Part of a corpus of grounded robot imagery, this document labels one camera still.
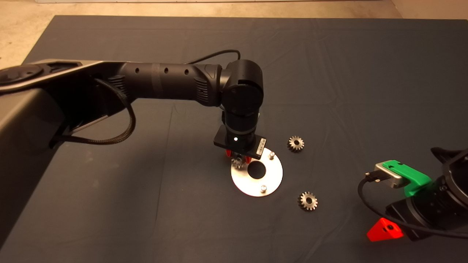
metal connector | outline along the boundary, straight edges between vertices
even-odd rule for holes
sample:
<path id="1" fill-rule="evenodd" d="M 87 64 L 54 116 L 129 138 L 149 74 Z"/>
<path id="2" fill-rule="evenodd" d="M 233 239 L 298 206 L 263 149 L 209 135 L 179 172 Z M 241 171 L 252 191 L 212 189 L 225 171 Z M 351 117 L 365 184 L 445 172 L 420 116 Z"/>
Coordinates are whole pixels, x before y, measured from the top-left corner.
<path id="1" fill-rule="evenodd" d="M 374 168 L 374 171 L 383 171 L 385 172 L 386 174 L 388 174 L 390 176 L 389 179 L 387 180 L 384 180 L 384 182 L 386 184 L 388 184 L 391 188 L 400 188 L 400 187 L 403 187 L 403 186 L 406 186 L 410 183 L 410 181 L 388 169 L 386 169 L 385 167 L 383 167 L 383 162 L 379 162 L 377 164 L 375 164 L 375 168 Z"/>

green bracket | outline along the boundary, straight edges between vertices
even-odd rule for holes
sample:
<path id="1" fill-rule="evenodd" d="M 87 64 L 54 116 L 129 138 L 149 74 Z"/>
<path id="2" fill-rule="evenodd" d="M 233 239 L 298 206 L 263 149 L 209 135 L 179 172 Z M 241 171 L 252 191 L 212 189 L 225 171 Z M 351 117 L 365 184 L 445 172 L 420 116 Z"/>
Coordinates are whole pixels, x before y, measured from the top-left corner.
<path id="1" fill-rule="evenodd" d="M 409 184 L 405 186 L 406 197 L 413 196 L 423 186 L 432 182 L 429 176 L 409 167 L 406 164 L 402 164 L 397 160 L 386 161 L 382 163 L 382 166 L 409 180 Z"/>

table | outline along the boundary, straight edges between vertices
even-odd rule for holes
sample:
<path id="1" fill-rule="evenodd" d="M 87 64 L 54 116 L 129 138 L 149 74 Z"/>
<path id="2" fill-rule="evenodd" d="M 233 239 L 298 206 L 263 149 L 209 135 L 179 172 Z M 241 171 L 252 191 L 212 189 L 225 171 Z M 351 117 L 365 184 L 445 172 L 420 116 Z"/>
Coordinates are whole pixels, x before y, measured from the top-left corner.
<path id="1" fill-rule="evenodd" d="M 61 146 L 0 262 L 464 259 L 464 240 L 369 242 L 378 217 L 356 189 L 364 172 L 389 159 L 436 178 L 441 165 L 430 147 L 467 147 L 466 43 L 463 20 L 56 16 L 25 63 L 182 63 L 239 49 L 263 70 L 257 133 L 268 138 L 284 177 L 270 196 L 244 195 L 212 144 L 219 109 L 137 100 L 137 127 L 125 142 Z M 121 112 L 79 135 L 115 135 L 127 118 Z M 301 153 L 286 148 L 293 135 L 306 142 Z M 298 207 L 304 191 L 317 196 L 316 211 Z M 403 198 L 376 184 L 366 193 L 382 209 Z"/>

metal disc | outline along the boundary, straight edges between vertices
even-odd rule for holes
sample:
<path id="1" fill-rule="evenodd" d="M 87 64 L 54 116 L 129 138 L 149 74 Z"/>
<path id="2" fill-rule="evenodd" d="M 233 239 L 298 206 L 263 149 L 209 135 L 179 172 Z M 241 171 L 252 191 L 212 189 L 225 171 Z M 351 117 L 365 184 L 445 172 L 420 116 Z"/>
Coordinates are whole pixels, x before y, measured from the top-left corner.
<path id="1" fill-rule="evenodd" d="M 270 160 L 270 153 L 271 151 L 265 148 L 260 160 L 252 159 L 251 164 L 259 161 L 265 166 L 265 176 L 260 179 L 252 178 L 249 175 L 248 164 L 244 164 L 240 169 L 231 166 L 231 177 L 239 190 L 253 197 L 264 197 L 278 188 L 283 179 L 283 166 L 276 155 Z"/>

small spur gear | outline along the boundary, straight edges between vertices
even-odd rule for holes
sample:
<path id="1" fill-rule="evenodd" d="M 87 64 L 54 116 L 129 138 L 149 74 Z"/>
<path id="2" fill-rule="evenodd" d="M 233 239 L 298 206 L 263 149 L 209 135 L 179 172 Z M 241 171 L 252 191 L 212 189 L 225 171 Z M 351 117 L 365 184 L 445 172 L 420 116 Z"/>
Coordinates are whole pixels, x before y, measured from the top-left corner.
<path id="1" fill-rule="evenodd" d="M 293 153 L 298 153 L 304 149 L 304 140 L 299 136 L 292 136 L 288 141 L 288 148 Z"/>
<path id="2" fill-rule="evenodd" d="M 303 192 L 298 198 L 299 206 L 306 210 L 312 211 L 317 208 L 318 201 L 311 192 Z"/>

